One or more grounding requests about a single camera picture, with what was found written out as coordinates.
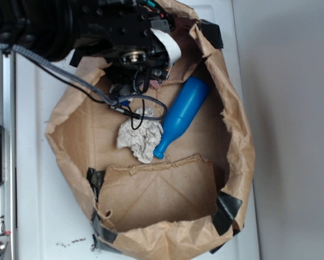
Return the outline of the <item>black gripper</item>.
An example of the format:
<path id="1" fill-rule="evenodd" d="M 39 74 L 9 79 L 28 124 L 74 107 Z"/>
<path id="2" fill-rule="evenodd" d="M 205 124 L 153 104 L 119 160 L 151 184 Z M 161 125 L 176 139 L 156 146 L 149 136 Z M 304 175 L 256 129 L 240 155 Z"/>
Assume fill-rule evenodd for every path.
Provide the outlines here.
<path id="1" fill-rule="evenodd" d="M 145 93 L 149 81 L 167 79 L 181 57 L 171 36 L 174 18 L 156 1 L 76 1 L 75 10 L 75 65 L 85 56 L 104 58 L 113 93 Z"/>

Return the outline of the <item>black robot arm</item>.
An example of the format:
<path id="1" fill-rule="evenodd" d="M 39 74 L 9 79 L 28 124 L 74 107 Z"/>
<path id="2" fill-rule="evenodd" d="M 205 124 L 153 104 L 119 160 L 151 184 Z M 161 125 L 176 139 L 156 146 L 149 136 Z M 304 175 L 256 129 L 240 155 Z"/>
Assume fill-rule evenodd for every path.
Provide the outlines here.
<path id="1" fill-rule="evenodd" d="M 102 57 L 120 95 L 165 80 L 181 49 L 175 20 L 156 1 L 0 1 L 0 49 L 21 46 L 50 62 Z"/>

